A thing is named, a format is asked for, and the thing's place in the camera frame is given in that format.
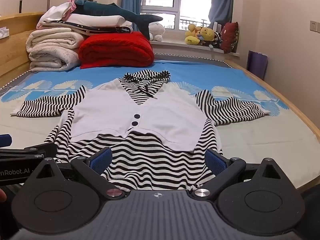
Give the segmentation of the person's left hand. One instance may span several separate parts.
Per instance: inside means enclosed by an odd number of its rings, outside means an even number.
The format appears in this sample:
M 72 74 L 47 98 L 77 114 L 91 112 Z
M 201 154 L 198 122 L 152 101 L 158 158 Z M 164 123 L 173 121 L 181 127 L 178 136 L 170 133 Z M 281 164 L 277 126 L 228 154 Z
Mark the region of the person's left hand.
M 2 189 L 0 189 L 0 202 L 2 203 L 6 200 L 7 200 L 7 195 L 5 194 L 5 192 Z

